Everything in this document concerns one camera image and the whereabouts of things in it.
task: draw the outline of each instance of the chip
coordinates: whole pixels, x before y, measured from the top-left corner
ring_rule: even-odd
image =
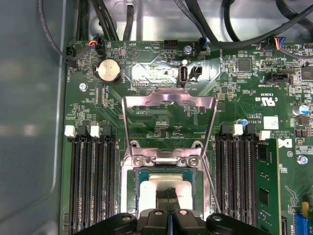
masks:
[[[266,145],[259,145],[259,159],[268,159],[268,147]]]
[[[259,199],[260,199],[260,202],[262,202],[263,204],[268,206],[268,204],[269,204],[269,192],[263,188],[260,188]]]
[[[297,118],[298,125],[305,126],[310,124],[310,117],[308,116],[300,116]]]
[[[304,81],[312,81],[313,80],[313,67],[305,66],[301,69],[301,77]]]
[[[250,72],[251,71],[251,60],[250,59],[239,59],[238,60],[238,71],[239,72]]]

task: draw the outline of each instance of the capacitor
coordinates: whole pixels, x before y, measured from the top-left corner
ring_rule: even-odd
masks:
[[[297,162],[300,164],[300,165],[305,165],[306,163],[308,163],[308,158],[304,155],[300,155],[298,158],[297,158]]]
[[[292,113],[296,116],[308,114],[309,107],[307,105],[297,105],[292,109]]]
[[[101,61],[94,67],[93,73],[107,85],[113,85],[122,78],[122,69],[118,62],[113,59]]]
[[[247,119],[238,119],[237,124],[241,124],[243,127],[248,125],[248,120]]]

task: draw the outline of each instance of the ram slot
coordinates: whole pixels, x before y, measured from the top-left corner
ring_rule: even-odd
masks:
[[[94,223],[102,220],[102,179],[103,179],[103,143],[95,146],[94,152]]]
[[[246,221],[249,225],[255,225],[255,157],[256,157],[256,142],[245,141],[244,151],[244,181],[246,185],[245,190],[245,210]]]
[[[78,232],[77,198],[78,198],[78,172],[79,172],[79,142],[72,143],[71,176],[70,176],[70,203],[69,203],[69,235]]]
[[[238,185],[238,220],[246,222],[246,210],[245,210],[245,190],[246,185],[244,184],[244,143],[240,141],[237,147],[237,185]]]
[[[215,190],[218,202],[224,212],[224,197],[223,197],[223,168],[224,168],[224,151],[223,142],[215,142]]]
[[[242,141],[234,141],[232,145],[232,175],[231,175],[231,180],[232,180],[232,210],[233,210],[233,218],[240,220],[241,215],[239,213],[239,206],[240,206],[240,201],[238,200],[239,198],[239,191],[240,191],[240,182],[238,182],[238,159],[239,159],[239,152],[240,148],[242,146]]]
[[[115,160],[115,141],[111,139],[105,144],[105,177],[103,186],[105,195],[104,199],[104,213],[103,219],[110,218],[115,214],[115,174],[116,174],[116,160]]]
[[[90,226],[90,194],[91,194],[91,142],[85,144],[82,165],[82,228]]]
[[[227,188],[226,192],[228,195],[228,215],[233,217],[233,180],[232,180],[232,172],[233,172],[233,162],[232,159],[234,157],[233,154],[233,144],[234,142],[232,141],[227,141],[227,166],[226,166],[226,175],[227,175]]]

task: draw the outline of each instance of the connector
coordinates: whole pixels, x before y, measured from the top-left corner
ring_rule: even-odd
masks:
[[[285,217],[282,217],[282,235],[288,235],[288,224]]]
[[[309,234],[309,220],[305,219],[303,215],[296,214],[294,216],[295,235]]]

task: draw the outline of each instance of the black connector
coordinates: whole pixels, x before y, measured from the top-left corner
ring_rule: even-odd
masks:
[[[94,49],[99,56],[106,56],[105,44],[100,37],[98,37],[98,44],[94,47]]]

